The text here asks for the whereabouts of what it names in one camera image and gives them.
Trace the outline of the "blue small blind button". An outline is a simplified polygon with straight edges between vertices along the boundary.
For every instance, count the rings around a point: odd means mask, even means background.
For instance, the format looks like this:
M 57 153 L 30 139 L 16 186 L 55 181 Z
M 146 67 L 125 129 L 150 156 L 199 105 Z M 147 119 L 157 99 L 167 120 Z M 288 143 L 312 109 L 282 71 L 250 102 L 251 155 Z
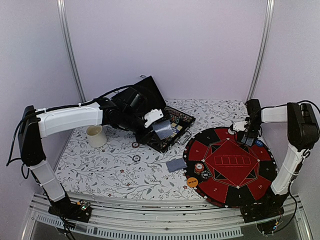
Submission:
M 255 141 L 255 144 L 256 144 L 258 147 L 263 147 L 263 146 L 264 146 L 264 143 L 263 143 L 261 140 L 259 140 L 259 139 L 257 139 L 257 140 Z

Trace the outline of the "black 100 poker chips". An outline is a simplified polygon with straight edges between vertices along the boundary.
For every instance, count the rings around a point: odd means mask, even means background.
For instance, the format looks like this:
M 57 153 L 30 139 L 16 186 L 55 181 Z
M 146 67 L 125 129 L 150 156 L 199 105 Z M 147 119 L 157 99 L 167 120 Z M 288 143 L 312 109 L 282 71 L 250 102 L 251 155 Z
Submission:
M 201 175 L 201 177 L 202 177 L 203 179 L 205 179 L 205 180 L 211 177 L 210 172 L 207 171 L 207 170 L 202 171 L 200 175 Z

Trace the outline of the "red 5 poker chip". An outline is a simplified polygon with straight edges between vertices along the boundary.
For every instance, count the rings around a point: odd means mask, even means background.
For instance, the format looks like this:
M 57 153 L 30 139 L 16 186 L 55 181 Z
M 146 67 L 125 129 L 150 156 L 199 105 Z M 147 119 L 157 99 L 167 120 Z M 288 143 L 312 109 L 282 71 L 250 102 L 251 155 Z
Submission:
M 194 173 L 200 175 L 205 170 L 205 166 L 198 162 L 194 165 Z

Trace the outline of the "grey card deck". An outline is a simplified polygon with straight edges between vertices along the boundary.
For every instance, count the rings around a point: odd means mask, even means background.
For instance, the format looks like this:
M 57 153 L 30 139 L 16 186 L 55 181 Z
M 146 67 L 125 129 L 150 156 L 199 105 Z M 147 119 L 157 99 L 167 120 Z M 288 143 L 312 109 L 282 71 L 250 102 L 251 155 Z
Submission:
M 165 163 L 169 173 L 182 170 L 187 167 L 183 158 L 172 159 Z

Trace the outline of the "orange big blind button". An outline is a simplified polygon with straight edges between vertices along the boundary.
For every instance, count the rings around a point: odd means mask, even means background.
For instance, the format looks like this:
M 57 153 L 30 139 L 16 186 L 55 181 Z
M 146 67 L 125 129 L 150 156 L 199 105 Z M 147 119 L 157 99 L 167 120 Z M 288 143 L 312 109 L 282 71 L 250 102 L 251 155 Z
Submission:
M 195 177 L 189 177 L 189 178 L 187 178 L 187 180 L 186 180 L 186 184 L 187 184 L 187 186 L 189 186 L 190 188 L 195 188 L 195 187 L 197 187 L 197 185 L 199 184 L 199 181 L 198 181 L 198 179 L 195 178 Z

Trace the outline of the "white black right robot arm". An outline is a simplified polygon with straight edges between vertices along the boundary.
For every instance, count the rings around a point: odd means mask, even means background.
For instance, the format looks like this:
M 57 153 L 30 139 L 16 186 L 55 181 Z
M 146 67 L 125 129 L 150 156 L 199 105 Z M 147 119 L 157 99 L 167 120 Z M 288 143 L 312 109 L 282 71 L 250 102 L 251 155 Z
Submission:
M 234 130 L 243 132 L 246 138 L 256 138 L 261 124 L 286 123 L 288 139 L 285 158 L 266 193 L 255 203 L 240 208 L 244 221 L 250 223 L 284 213 L 283 204 L 292 195 L 291 185 L 320 139 L 320 127 L 315 115 L 319 107 L 310 100 L 261 107 L 258 99 L 250 99 L 245 106 L 248 116 L 244 122 L 234 124 Z

